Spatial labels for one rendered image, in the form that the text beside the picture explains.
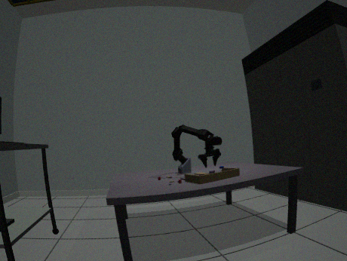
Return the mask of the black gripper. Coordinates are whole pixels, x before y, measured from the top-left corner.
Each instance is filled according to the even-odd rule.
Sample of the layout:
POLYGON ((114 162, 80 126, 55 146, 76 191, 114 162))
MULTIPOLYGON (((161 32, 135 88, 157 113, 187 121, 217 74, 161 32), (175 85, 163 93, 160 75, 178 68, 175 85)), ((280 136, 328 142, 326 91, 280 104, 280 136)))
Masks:
POLYGON ((201 159, 204 166, 207 168, 207 158, 209 156, 213 156, 213 165, 216 166, 217 159, 221 156, 221 153, 218 153, 218 155, 208 155, 208 149, 213 149, 213 146, 205 146, 205 152, 204 154, 201 154, 198 156, 199 159, 201 159))

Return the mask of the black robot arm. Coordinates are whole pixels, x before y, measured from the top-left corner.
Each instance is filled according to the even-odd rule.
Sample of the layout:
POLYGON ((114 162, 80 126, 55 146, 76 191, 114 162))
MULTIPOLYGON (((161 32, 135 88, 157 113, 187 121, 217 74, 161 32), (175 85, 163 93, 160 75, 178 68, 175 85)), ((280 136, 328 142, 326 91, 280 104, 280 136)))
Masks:
MULTIPOLYGON (((176 127, 171 133, 172 137, 174 138, 174 151, 172 155, 174 161, 182 162, 182 164, 188 160, 182 155, 183 150, 180 148, 180 135, 182 132, 197 136, 200 140, 204 141, 205 146, 218 146, 222 143, 222 139, 220 137, 214 137, 214 134, 208 130, 198 130, 192 127, 187 127, 184 124, 176 127)), ((208 149, 208 155, 218 155, 218 153, 220 153, 219 149, 208 149)))

